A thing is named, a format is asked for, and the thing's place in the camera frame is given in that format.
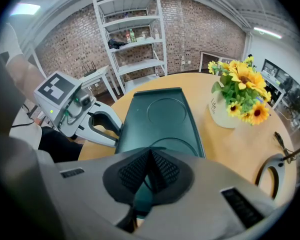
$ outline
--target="white flower pot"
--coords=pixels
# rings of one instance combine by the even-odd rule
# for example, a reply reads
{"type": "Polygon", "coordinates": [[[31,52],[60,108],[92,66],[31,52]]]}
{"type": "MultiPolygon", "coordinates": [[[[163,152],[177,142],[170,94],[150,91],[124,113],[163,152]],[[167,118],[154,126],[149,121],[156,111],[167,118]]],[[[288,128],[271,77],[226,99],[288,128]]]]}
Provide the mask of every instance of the white flower pot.
{"type": "Polygon", "coordinates": [[[239,125],[240,119],[238,117],[228,115],[226,100],[221,91],[212,93],[208,107],[214,122],[218,126],[233,129],[239,125]]]}

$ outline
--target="black slot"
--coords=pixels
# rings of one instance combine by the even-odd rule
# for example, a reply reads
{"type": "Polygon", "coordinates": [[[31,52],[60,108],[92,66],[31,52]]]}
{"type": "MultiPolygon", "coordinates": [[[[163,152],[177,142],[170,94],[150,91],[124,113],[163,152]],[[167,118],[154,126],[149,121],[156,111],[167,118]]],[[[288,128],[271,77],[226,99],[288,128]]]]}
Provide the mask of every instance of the black slot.
{"type": "Polygon", "coordinates": [[[221,194],[247,229],[264,218],[237,189],[227,189],[221,194]]]}
{"type": "Polygon", "coordinates": [[[85,171],[82,168],[75,168],[75,169],[71,169],[71,170],[67,170],[67,171],[60,171],[63,178],[69,178],[72,176],[76,176],[78,174],[82,174],[84,172],[85,171]]]}

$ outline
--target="metal shelving unit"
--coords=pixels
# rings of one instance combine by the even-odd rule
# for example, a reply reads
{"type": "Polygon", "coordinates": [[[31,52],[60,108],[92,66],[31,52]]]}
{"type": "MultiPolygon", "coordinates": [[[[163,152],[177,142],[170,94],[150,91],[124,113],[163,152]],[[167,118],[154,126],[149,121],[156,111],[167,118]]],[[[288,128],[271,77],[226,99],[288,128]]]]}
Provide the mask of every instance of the metal shelving unit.
{"type": "Polygon", "coordinates": [[[149,4],[153,0],[102,0],[99,2],[97,2],[97,0],[92,0],[92,1],[93,1],[94,11],[96,15],[96,20],[99,25],[99,29],[106,49],[106,53],[109,57],[115,76],[124,94],[126,93],[126,88],[124,84],[126,86],[128,84],[128,82],[125,83],[123,80],[122,75],[124,74],[142,70],[142,69],[151,68],[151,67],[157,67],[157,66],[160,66],[162,68],[165,76],[168,74],[166,34],[165,34],[164,18],[163,18],[160,0],[156,0],[155,15],[149,15],[149,9],[148,9],[149,4]],[[111,22],[106,22],[106,19],[109,16],[132,12],[132,11],[141,11],[141,10],[146,11],[145,16],[135,16],[129,18],[122,18],[111,22]],[[149,32],[152,37],[151,24],[155,20],[160,21],[161,39],[142,40],[139,42],[133,42],[121,46],[120,49],[109,48],[108,40],[111,39],[110,34],[125,31],[127,29],[149,27],[150,28],[149,32]],[[156,54],[155,47],[154,47],[155,43],[162,43],[163,61],[159,60],[156,54]],[[122,65],[122,66],[118,65],[118,61],[115,56],[116,52],[126,50],[126,49],[132,49],[134,47],[143,46],[143,45],[152,46],[153,58],[145,59],[127,65],[122,65]]]}

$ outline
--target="ceiling light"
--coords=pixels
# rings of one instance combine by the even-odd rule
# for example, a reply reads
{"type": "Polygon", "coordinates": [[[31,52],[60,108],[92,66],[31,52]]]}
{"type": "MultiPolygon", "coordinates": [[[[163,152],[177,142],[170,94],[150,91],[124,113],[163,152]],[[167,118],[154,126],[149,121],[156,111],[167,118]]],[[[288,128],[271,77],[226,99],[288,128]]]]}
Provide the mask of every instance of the ceiling light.
{"type": "Polygon", "coordinates": [[[256,31],[259,31],[259,32],[263,32],[263,33],[260,33],[261,35],[263,35],[264,33],[266,33],[266,34],[268,34],[268,35],[270,35],[270,36],[273,36],[273,37],[275,37],[275,38],[279,38],[279,39],[282,38],[281,35],[276,34],[276,33],[273,33],[273,32],[268,31],[268,30],[264,30],[264,29],[262,29],[262,28],[254,27],[253,29],[256,30],[256,31]]]}
{"type": "Polygon", "coordinates": [[[39,5],[18,2],[16,6],[12,9],[10,16],[20,14],[34,15],[39,8],[39,5]]]}

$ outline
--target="white shelf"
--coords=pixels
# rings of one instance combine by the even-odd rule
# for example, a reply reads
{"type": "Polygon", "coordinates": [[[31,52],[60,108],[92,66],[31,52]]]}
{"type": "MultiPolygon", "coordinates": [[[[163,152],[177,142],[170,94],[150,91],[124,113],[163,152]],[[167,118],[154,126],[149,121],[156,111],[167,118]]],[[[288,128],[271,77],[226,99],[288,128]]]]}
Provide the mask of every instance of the white shelf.
{"type": "Polygon", "coordinates": [[[163,40],[162,39],[153,39],[153,40],[143,40],[143,41],[139,41],[139,42],[132,42],[132,43],[128,43],[126,45],[120,46],[119,49],[115,49],[112,48],[110,49],[110,52],[115,53],[115,52],[120,52],[129,48],[133,48],[133,47],[137,47],[137,46],[144,46],[144,45],[151,45],[154,43],[162,43],[163,40]]]}
{"type": "Polygon", "coordinates": [[[125,91],[130,92],[133,89],[137,88],[138,86],[141,86],[147,82],[150,82],[151,80],[158,79],[158,78],[160,78],[158,75],[150,74],[137,79],[130,80],[128,82],[125,82],[125,91]]]}
{"type": "Polygon", "coordinates": [[[105,17],[131,11],[146,10],[152,0],[103,0],[97,3],[105,17]]]}
{"type": "Polygon", "coordinates": [[[103,24],[102,27],[109,33],[114,33],[127,29],[146,27],[158,19],[160,19],[160,16],[136,16],[114,20],[103,24]]]}
{"type": "Polygon", "coordinates": [[[160,66],[163,64],[165,64],[163,61],[151,58],[151,59],[146,59],[139,62],[131,63],[128,65],[120,66],[118,73],[120,76],[122,76],[130,72],[147,69],[155,66],[160,66]]]}

